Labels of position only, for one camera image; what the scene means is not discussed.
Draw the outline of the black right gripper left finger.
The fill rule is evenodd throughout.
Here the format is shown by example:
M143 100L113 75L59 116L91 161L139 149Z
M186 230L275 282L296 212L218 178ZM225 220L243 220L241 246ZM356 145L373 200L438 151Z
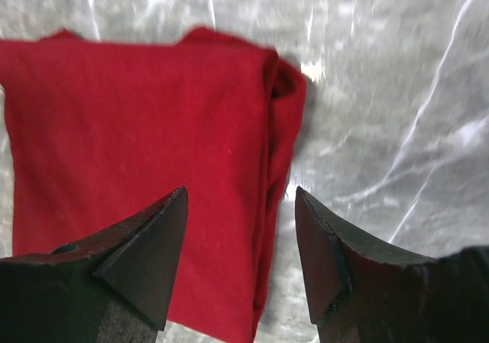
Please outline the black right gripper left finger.
M188 217L185 188L49 254L1 261L3 342L153 342Z

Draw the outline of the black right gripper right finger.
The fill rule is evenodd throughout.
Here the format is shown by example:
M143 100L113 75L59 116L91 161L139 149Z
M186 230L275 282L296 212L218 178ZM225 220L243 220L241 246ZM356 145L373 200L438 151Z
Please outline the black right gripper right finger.
M321 342L486 342L488 249L440 258L389 244L298 188L296 238Z

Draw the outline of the dark red t-shirt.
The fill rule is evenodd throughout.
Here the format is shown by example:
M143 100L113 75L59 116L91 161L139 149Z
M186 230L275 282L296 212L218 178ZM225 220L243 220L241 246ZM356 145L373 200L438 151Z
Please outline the dark red t-shirt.
M14 255L52 251L185 187L170 320L251 342L306 80L272 49L206 28L173 46L71 33L1 42Z

